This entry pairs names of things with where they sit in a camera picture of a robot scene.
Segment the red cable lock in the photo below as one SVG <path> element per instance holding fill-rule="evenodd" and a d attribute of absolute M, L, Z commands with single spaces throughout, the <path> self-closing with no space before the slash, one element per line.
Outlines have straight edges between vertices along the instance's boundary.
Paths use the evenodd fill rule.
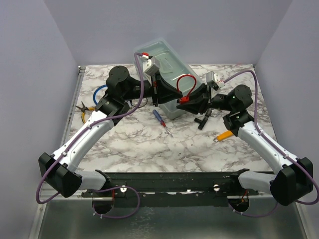
<path fill-rule="evenodd" d="M 197 79 L 192 74 L 183 74 L 176 81 L 176 89 L 182 91 L 182 97 L 177 100 L 181 105 L 189 102 L 190 94 L 194 91 L 197 85 Z"/>

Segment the blue cable lock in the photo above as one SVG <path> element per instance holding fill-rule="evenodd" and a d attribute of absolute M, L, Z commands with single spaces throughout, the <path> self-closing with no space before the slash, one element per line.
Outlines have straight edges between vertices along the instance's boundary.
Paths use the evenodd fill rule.
<path fill-rule="evenodd" d="M 92 99 L 93 99 L 93 102 L 94 102 L 95 105 L 98 104 L 99 96 L 101 96 L 102 92 L 103 92 L 104 90 L 106 90 L 106 89 L 107 89 L 107 85 L 104 84 L 104 85 L 99 86 L 99 87 L 94 91 Z"/>

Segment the brass padlock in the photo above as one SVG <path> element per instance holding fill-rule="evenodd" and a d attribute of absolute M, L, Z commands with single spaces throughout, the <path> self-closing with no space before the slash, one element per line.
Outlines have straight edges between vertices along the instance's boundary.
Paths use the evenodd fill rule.
<path fill-rule="evenodd" d="M 218 117 L 221 114 L 221 112 L 221 110 L 212 110 L 211 117 Z"/>

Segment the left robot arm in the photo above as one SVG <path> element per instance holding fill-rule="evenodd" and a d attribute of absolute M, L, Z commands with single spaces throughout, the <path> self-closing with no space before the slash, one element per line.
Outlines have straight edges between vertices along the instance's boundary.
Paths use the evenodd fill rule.
<path fill-rule="evenodd" d="M 158 104 L 182 97 L 182 92 L 166 82 L 156 71 L 151 79 L 134 79 L 125 66 L 115 66 L 106 79 L 107 90 L 89 119 L 58 150 L 43 153 L 38 162 L 43 180 L 65 198 L 77 190 L 93 189 L 98 196 L 110 193 L 111 185 L 106 176 L 98 172 L 76 173 L 76 170 L 95 143 L 119 121 L 132 114 L 128 101 L 152 98 Z"/>

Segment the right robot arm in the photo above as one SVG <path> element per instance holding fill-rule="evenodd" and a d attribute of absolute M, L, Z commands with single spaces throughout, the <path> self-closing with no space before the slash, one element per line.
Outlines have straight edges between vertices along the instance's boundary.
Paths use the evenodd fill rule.
<path fill-rule="evenodd" d="M 273 170 L 272 174 L 244 170 L 230 181 L 230 191 L 235 195 L 241 195 L 247 189 L 265 192 L 287 206 L 313 190 L 313 164 L 306 157 L 299 159 L 289 153 L 262 131 L 256 119 L 247 112 L 252 103 L 252 92 L 246 85 L 213 97 L 209 87 L 202 84 L 189 96 L 178 99 L 177 108 L 195 115 L 208 109 L 228 111 L 223 117 L 226 128 L 249 144 Z"/>

